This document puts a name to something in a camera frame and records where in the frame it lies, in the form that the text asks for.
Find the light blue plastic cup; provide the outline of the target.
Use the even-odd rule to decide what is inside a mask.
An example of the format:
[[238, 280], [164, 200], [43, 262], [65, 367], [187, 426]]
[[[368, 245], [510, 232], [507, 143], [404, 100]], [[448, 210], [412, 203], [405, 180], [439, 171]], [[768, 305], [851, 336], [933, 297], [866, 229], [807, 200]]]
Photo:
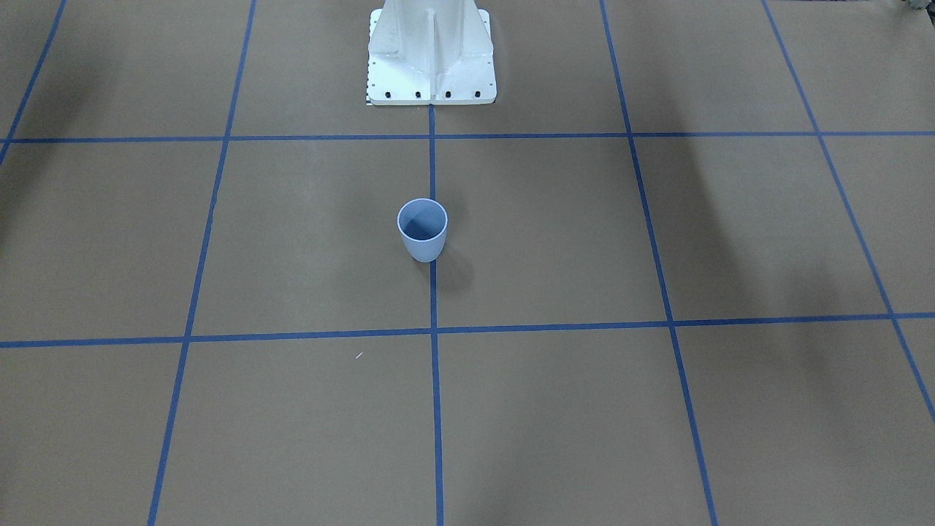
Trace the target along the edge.
[[395, 223], [412, 259], [430, 263], [441, 255], [449, 227], [449, 215], [441, 203], [412, 199], [398, 210]]

